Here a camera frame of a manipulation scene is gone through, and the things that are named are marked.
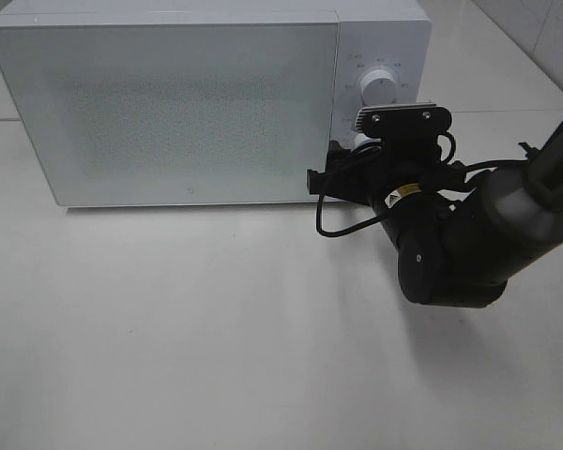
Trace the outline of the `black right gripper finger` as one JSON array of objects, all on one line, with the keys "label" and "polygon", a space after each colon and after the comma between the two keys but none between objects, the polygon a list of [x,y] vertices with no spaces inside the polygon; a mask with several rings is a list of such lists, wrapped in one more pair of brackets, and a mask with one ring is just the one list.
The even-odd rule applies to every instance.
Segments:
[{"label": "black right gripper finger", "polygon": [[318,172],[316,170],[308,169],[307,175],[307,190],[310,195],[320,195],[323,187],[328,180],[327,172]]},{"label": "black right gripper finger", "polygon": [[338,141],[331,140],[327,150],[327,164],[340,164],[351,155],[350,148],[344,148]]}]

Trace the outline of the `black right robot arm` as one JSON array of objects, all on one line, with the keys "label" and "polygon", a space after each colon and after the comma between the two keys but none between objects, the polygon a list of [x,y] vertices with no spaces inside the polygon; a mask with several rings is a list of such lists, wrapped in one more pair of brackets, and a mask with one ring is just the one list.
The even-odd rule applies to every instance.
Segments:
[{"label": "black right robot arm", "polygon": [[563,244],[563,120],[522,159],[464,164],[443,151],[450,112],[433,103],[358,112],[366,138],[331,142],[307,189],[370,207],[398,253],[406,299],[425,306],[484,308],[509,279]]}]

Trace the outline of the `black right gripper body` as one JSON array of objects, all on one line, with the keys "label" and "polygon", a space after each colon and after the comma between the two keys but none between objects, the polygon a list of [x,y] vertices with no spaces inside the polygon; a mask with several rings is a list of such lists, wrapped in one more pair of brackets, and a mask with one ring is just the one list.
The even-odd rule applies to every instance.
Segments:
[{"label": "black right gripper body", "polygon": [[425,192],[457,190],[465,184],[464,164],[442,158],[439,136],[372,139],[340,164],[327,164],[328,180],[317,196],[372,206],[402,187]]}]

